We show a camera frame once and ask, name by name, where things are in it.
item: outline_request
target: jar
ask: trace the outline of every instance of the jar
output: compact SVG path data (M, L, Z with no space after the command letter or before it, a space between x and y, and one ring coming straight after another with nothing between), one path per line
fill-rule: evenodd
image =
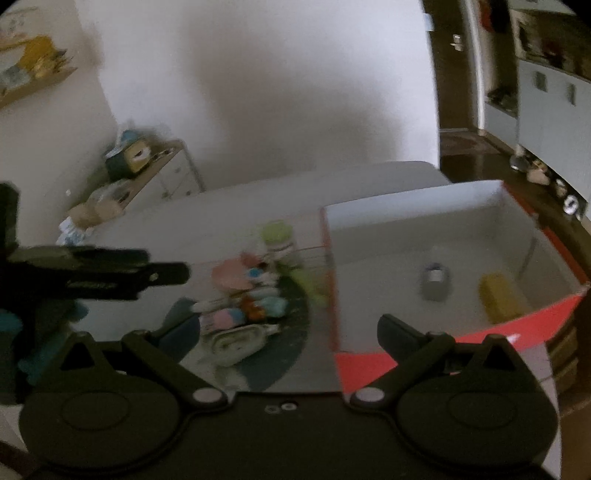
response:
M288 268L301 266L301 258L294 241L294 229L283 220L266 224L261 232L272 260Z

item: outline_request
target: floor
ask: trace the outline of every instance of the floor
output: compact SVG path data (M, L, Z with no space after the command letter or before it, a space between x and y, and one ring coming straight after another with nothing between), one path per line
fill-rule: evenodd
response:
M509 155L503 153L447 155L441 171L453 182L504 180L539 214L568 247L588 275L591 274L591 236L567 217L545 187L526 181L524 174L511 170ZM591 479L591 296L575 312L579 340L577 384L560 397L563 434L562 480Z

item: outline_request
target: white table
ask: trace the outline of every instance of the white table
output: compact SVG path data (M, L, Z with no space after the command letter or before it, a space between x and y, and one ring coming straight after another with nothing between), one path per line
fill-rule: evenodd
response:
M102 247L145 248L154 261L187 262L193 266L193 279L187 286L147 290L137 302L88 302L90 313L77 328L89 331L96 340L117 340L130 330L158 328L174 301L187 295L187 289L205 288L200 292L193 290L193 294L207 295L209 287L203 286L212 263L252 249L262 223L287 218L300 248L319 247L319 209L323 206L448 183L429 163L383 163L214 190L126 215L97 228L91 241ZM322 341L323 333L311 338ZM313 350L314 345L306 345L301 363L313 359ZM557 406L545 347L530 349L523 357ZM301 371L292 375L290 381L297 381L296 377L302 380ZM290 388L286 383L282 379L273 390ZM544 466L559 478L560 433Z

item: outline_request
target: white wall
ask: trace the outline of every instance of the white wall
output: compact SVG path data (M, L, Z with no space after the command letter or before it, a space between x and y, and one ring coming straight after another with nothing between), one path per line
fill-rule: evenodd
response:
M68 48L80 68L0 110L0 180L21 191L18 236L28 245L56 240L64 213L94 186L87 178L96 177L116 135L74 0L21 0L14 9L31 6L41 7L55 45Z
M76 0L118 122L187 143L206 186L439 165L420 0Z

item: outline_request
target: yellow object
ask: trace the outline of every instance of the yellow object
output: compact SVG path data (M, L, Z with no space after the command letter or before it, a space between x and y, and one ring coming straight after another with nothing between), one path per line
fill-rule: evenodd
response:
M56 54L57 50L53 46L53 42L49 37L35 37L25 46L25 53L22 54L17 65L20 68L31 72L41 59L53 59Z
M491 323L505 323L525 314L524 308L502 273L484 275L480 279L480 300Z

